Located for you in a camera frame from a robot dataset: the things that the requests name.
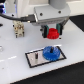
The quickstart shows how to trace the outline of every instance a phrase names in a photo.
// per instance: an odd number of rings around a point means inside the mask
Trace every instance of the white table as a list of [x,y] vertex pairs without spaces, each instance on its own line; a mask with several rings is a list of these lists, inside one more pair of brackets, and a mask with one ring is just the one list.
[[[0,52],[0,84],[10,84],[84,61],[84,33],[70,20],[65,26],[62,39],[57,40],[42,38],[40,26],[29,23],[24,23],[25,37],[16,38],[12,21],[0,17],[0,22],[3,23],[3,27],[0,27],[0,46],[3,47]],[[61,45],[67,59],[29,68],[25,53],[50,45]]]

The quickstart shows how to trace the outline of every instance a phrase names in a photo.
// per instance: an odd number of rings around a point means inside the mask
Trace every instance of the red object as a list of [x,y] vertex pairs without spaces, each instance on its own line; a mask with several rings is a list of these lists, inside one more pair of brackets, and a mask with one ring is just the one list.
[[50,28],[49,33],[47,35],[47,38],[48,39],[57,39],[57,38],[59,38],[58,30],[54,29],[54,28]]

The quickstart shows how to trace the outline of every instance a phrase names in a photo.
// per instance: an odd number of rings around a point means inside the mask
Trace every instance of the cable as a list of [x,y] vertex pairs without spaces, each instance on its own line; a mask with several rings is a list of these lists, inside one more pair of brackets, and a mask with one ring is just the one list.
[[1,13],[0,13],[0,16],[9,20],[15,20],[15,21],[21,21],[21,22],[27,22],[27,21],[30,23],[36,22],[34,14],[29,15],[27,17],[21,17],[21,18],[14,18]]
[[1,14],[1,13],[0,13],[0,16],[3,18],[9,19],[9,20],[21,21],[21,18],[13,18],[13,17],[7,16],[7,15]]

